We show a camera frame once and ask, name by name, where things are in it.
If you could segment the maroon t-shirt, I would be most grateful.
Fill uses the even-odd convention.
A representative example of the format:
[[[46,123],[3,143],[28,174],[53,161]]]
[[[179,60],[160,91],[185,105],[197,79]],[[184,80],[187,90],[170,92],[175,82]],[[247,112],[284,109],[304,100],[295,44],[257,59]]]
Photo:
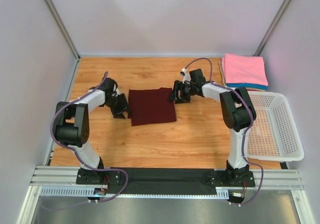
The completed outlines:
[[[168,98],[171,88],[129,90],[128,104],[132,126],[170,123],[177,120],[175,105]]]

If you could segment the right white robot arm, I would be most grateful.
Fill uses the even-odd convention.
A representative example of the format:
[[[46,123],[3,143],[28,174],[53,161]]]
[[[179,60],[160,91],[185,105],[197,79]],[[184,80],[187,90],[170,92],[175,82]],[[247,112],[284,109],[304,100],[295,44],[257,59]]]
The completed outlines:
[[[226,169],[212,176],[214,183],[240,184],[250,178],[250,164],[246,158],[247,134],[257,115],[246,88],[231,89],[216,82],[207,81],[201,69],[188,72],[183,68],[183,80],[174,82],[168,101],[189,103],[197,95],[220,102],[222,117],[230,131],[230,152]]]

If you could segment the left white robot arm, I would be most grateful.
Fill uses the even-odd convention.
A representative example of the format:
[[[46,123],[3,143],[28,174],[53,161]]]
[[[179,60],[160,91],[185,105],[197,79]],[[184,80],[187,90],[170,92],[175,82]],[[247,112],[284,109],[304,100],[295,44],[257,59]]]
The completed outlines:
[[[103,77],[101,83],[83,96],[70,101],[58,102],[51,121],[53,141],[74,153],[80,162],[77,184],[106,184],[110,172],[93,150],[90,141],[89,113],[97,107],[110,108],[113,118],[125,119],[124,113],[132,114],[125,94],[119,91],[114,79]]]

